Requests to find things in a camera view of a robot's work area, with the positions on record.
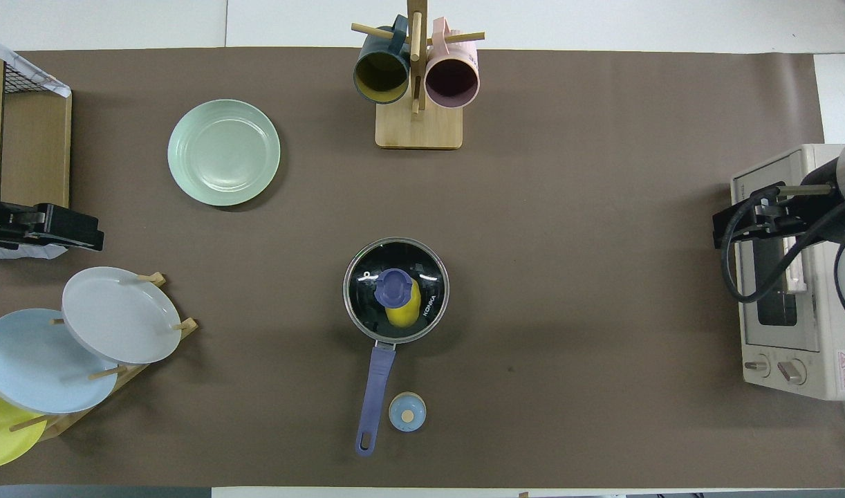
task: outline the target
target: white tile floor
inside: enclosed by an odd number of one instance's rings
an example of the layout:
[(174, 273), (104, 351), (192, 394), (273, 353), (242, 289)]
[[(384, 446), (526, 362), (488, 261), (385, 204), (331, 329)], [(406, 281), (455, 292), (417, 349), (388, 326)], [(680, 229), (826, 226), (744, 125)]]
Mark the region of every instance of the white tile floor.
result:
[[(14, 50), (360, 46), (363, 35), (349, 30), (352, 22), (391, 24), (404, 6), (398, 0), (0, 0), (0, 42)], [(825, 142), (845, 144), (845, 0), (432, 0), (429, 12), (429, 18), (447, 16), (452, 28), (486, 31), (481, 48), (821, 54), (815, 70)], [(221, 490), (219, 496), (306, 496), (308, 491)], [(517, 495), (514, 490), (444, 491), (469, 498)], [(533, 495), (602, 492), (608, 491)]]

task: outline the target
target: handle hole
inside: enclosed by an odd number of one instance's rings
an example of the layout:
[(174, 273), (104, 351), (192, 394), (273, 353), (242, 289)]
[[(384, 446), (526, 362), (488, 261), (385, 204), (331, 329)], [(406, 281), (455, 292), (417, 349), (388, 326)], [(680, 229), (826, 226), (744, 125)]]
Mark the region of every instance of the handle hole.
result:
[(360, 442), (360, 447), (362, 447), (362, 450), (364, 450), (364, 451), (370, 450), (370, 439), (371, 439), (371, 437), (372, 437), (372, 434), (370, 434), (370, 432), (363, 432), (362, 433), (362, 442)]

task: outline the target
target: mug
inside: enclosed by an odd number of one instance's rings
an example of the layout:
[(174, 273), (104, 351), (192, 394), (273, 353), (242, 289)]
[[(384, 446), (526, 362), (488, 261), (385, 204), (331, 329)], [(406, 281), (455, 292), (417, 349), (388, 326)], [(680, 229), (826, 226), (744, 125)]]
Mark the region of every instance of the mug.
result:
[(461, 31), (451, 31), (444, 18), (435, 19), (434, 25), (432, 47), (425, 67), (426, 94), (441, 107), (466, 107), (479, 92), (475, 41), (448, 45), (444, 37), (459, 35)]
[(375, 104), (388, 104), (403, 97), (409, 87), (410, 47), (406, 44), (407, 18), (398, 15), (394, 25), (381, 26), (391, 31), (391, 40), (368, 35), (355, 63), (355, 88), (363, 98)]

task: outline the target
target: yellow plate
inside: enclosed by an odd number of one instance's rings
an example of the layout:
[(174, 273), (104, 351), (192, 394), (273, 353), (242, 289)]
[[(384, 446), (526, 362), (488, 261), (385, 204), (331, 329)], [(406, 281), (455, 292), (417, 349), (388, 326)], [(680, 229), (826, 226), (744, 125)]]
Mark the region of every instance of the yellow plate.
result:
[(38, 442), (47, 426), (46, 422), (36, 423), (16, 432), (9, 431), (11, 425), (26, 422), (37, 416), (38, 414), (18, 409), (0, 398), (0, 465), (20, 457)]

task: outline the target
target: black cable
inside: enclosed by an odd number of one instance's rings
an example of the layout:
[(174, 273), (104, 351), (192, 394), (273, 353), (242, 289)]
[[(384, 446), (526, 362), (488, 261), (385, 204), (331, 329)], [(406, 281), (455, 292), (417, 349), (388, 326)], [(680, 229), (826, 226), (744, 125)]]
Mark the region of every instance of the black cable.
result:
[(835, 205), (831, 211), (827, 212), (822, 218), (819, 218), (816, 223), (813, 223), (810, 229), (798, 238), (795, 245), (790, 247), (786, 255), (783, 256), (776, 267), (770, 271), (770, 274), (764, 278), (761, 286), (755, 289), (753, 293), (746, 296), (736, 289), (736, 283), (733, 282), (732, 272), (730, 272), (730, 246), (732, 245), (733, 231), (735, 231), (736, 224), (738, 224), (739, 220), (745, 216), (745, 213), (748, 212), (749, 209), (753, 208), (758, 202), (761, 202), (761, 199), (777, 195), (779, 195), (779, 187), (771, 187), (761, 190), (760, 192), (755, 192), (750, 198), (748, 198), (748, 201), (746, 201), (745, 204), (742, 204), (742, 206), (739, 207), (736, 214), (733, 214), (733, 217), (730, 218), (729, 223), (727, 223), (727, 229), (723, 231), (723, 239), (721, 241), (721, 275), (723, 277), (723, 283), (726, 284), (730, 294), (732, 294), (734, 299), (738, 300), (738, 302), (756, 302), (758, 299), (761, 299), (761, 297), (770, 293), (773, 286), (777, 281), (779, 281), (779, 278), (782, 277), (783, 272), (785, 272), (786, 268), (792, 264), (792, 261), (795, 260), (799, 253), (803, 251), (804, 247), (809, 246), (815, 237), (818, 237), (819, 232), (825, 225), (832, 223), (837, 217), (840, 217), (840, 215), (845, 212), (845, 202), (843, 202), (843, 204)]

